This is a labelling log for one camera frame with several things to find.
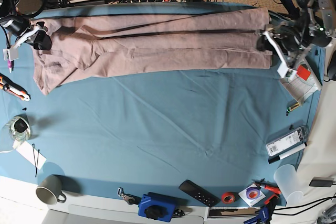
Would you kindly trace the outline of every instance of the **gray mug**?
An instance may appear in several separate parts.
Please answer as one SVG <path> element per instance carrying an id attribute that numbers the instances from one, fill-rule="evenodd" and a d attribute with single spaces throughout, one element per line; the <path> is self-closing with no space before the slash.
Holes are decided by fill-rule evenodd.
<path id="1" fill-rule="evenodd" d="M 55 176 L 50 175 L 45 178 L 36 188 L 36 196 L 45 204 L 54 205 L 57 202 L 64 203 L 67 197 L 62 193 L 62 182 Z"/>

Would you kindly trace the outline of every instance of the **blue tablecloth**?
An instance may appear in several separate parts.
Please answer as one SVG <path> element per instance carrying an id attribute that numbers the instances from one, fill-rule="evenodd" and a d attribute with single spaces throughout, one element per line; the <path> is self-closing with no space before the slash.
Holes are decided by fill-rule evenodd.
<path id="1" fill-rule="evenodd" d="M 249 8 L 223 3 L 154 3 L 77 7 L 43 12 L 40 17 L 120 14 L 205 14 Z M 0 47 L 5 48 L 1 35 Z M 0 175 L 39 183 L 61 176 L 63 189 L 118 198 L 117 188 L 141 196 L 148 192 L 202 205 L 179 191 L 186 179 L 217 197 L 240 192 L 252 179 L 273 182 L 284 162 L 298 165 L 302 153 L 269 165 L 265 145 L 289 126 L 310 127 L 320 92 L 286 116 L 294 102 L 274 67 L 144 73 L 89 78 L 43 96 L 33 81 L 31 48 L 22 45 L 15 69 L 0 72 L 24 87 L 30 102 L 0 92 L 0 125 L 26 114 L 30 143 L 47 158 L 35 178 L 34 166 L 17 152 L 0 154 Z M 312 50 L 309 62 L 322 76 L 325 51 Z M 246 206 L 239 200 L 232 206 Z"/>

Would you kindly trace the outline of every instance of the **tape roll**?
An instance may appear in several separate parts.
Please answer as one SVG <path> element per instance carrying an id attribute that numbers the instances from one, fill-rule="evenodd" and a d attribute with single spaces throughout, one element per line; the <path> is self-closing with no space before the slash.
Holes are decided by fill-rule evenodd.
<path id="1" fill-rule="evenodd" d="M 224 204 L 231 204 L 236 201 L 236 197 L 233 193 L 224 193 L 222 195 L 222 202 Z"/>
<path id="2" fill-rule="evenodd" d="M 248 199 L 257 199 L 260 196 L 260 189 L 258 187 L 249 187 L 246 189 L 246 197 Z"/>

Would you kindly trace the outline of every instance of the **paper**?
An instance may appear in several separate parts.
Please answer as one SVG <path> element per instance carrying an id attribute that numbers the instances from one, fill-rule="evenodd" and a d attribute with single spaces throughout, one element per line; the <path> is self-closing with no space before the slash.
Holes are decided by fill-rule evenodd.
<path id="1" fill-rule="evenodd" d="M 305 100 L 314 94 L 315 91 L 321 90 L 322 86 L 306 60 L 303 60 L 300 65 L 308 68 L 311 73 L 307 81 L 296 75 L 292 81 L 285 77 L 280 79 L 280 82 L 282 86 L 291 94 L 291 96 L 300 105 L 303 105 Z"/>
<path id="2" fill-rule="evenodd" d="M 35 154 L 36 162 L 37 162 L 37 155 L 38 155 L 37 169 L 39 169 L 39 170 L 41 170 L 42 166 L 44 165 L 44 163 L 47 160 L 41 153 L 38 153 L 37 150 L 35 150 L 27 141 L 25 141 L 22 145 L 20 145 L 16 150 L 25 159 L 27 159 L 29 162 L 31 162 L 31 164 L 34 165 L 34 166 L 35 166 L 34 154 Z"/>
<path id="3" fill-rule="evenodd" d="M 246 202 L 246 204 L 248 204 L 250 207 L 252 207 L 252 206 L 255 205 L 256 203 L 258 203 L 259 201 L 261 201 L 262 199 L 264 199 L 266 196 L 265 196 L 265 194 L 264 194 L 262 191 L 260 191 L 260 196 L 259 196 L 258 198 L 256 198 L 256 199 L 248 199 L 248 198 L 246 197 L 246 190 L 247 190 L 248 188 L 250 188 L 250 187 L 256 187 L 256 185 L 255 185 L 255 184 L 250 185 L 250 186 L 247 187 L 245 190 L 241 191 L 241 192 L 239 193 L 239 196 L 242 198 L 243 201 Z"/>

